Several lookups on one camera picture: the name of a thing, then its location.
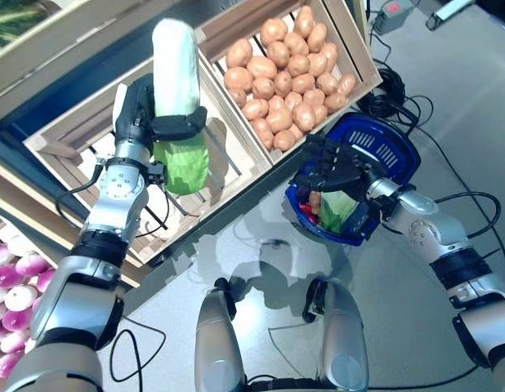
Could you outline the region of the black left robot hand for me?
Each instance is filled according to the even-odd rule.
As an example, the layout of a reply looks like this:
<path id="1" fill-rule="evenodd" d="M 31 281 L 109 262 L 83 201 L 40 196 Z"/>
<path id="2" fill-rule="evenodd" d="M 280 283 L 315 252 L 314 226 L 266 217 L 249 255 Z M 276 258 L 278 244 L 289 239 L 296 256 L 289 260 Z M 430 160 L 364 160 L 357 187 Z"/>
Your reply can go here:
<path id="1" fill-rule="evenodd" d="M 148 73 L 125 90 L 121 112 L 114 114 L 115 145 L 132 142 L 151 153 L 154 142 L 182 141 L 197 136 L 205 127 L 208 111 L 199 106 L 191 114 L 158 116 L 154 111 L 154 77 Z"/>

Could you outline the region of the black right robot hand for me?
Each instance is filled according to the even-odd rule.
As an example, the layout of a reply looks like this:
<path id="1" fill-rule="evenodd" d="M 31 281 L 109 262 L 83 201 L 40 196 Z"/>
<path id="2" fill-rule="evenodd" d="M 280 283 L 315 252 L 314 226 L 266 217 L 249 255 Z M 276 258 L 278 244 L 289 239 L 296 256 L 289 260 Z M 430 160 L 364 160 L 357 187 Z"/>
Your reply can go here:
<path id="1" fill-rule="evenodd" d="M 342 191 L 362 202 L 369 186 L 386 175 L 377 160 L 351 145 L 325 136 L 308 136 L 302 152 L 305 162 L 292 183 L 304 190 Z"/>

